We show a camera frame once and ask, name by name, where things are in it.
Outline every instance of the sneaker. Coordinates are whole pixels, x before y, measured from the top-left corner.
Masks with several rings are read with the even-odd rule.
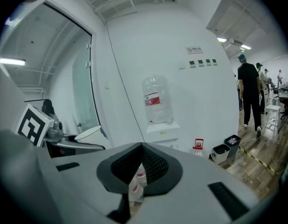
[[[257,137],[260,137],[261,136],[261,127],[258,126],[257,127]]]

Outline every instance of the black trash bin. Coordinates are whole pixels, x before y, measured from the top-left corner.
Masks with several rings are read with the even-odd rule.
[[[235,134],[230,136],[229,138],[225,139],[224,143],[230,147],[230,152],[229,152],[228,158],[230,158],[236,154],[236,151],[237,151],[237,148],[239,146],[240,141],[241,141],[241,138]]]

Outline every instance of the wooden floor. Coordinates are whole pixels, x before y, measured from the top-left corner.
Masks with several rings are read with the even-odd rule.
[[[243,122],[244,111],[241,110],[239,111],[238,132],[238,136],[242,138],[240,146],[277,172],[282,171],[288,162],[288,127],[285,125],[277,134],[277,130],[265,128],[262,123],[262,136],[257,138],[253,114],[251,113],[247,129],[243,128]],[[240,149],[237,150],[235,156],[221,163],[220,166],[250,187],[260,200],[278,191],[278,181],[281,176],[265,168]]]

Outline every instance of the person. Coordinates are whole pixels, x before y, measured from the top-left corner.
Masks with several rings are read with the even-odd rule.
[[[235,74],[234,74],[234,78],[235,78],[235,84],[236,84],[237,92],[238,92],[239,110],[242,110],[242,104],[241,104],[241,100],[240,100],[240,97],[239,97],[239,92],[240,92],[240,89],[239,89],[239,81],[238,81],[238,79],[236,78],[236,75],[235,75]]]
[[[269,84],[270,84],[270,82],[269,82],[269,80],[268,80],[268,77],[267,77],[267,72],[268,72],[268,70],[267,69],[264,69],[264,77],[265,77],[265,80],[266,80],[266,86],[267,86],[267,88],[268,88],[268,96],[270,97],[270,94],[269,94],[269,92],[270,92],[270,90],[269,90]]]
[[[280,85],[282,85],[283,83],[283,77],[281,76],[282,71],[279,70],[279,74],[278,74],[278,88],[280,87]]]
[[[262,96],[261,103],[260,103],[260,113],[264,114],[265,113],[264,90],[267,89],[267,86],[266,86],[265,76],[263,72],[261,71],[261,66],[262,65],[260,63],[256,63],[256,67],[257,67],[259,78],[260,78],[260,92]]]
[[[240,99],[243,99],[243,109],[245,111],[244,128],[247,129],[251,116],[251,105],[255,122],[257,137],[261,136],[261,114],[259,105],[260,79],[259,74],[253,64],[246,62],[244,54],[238,55],[237,59],[241,66],[238,68],[238,80],[240,89]]]

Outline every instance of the glass door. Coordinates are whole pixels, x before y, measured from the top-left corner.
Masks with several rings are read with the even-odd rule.
[[[91,82],[90,49],[82,45],[72,66],[74,102],[77,111],[77,126],[81,131],[99,126],[98,113]]]

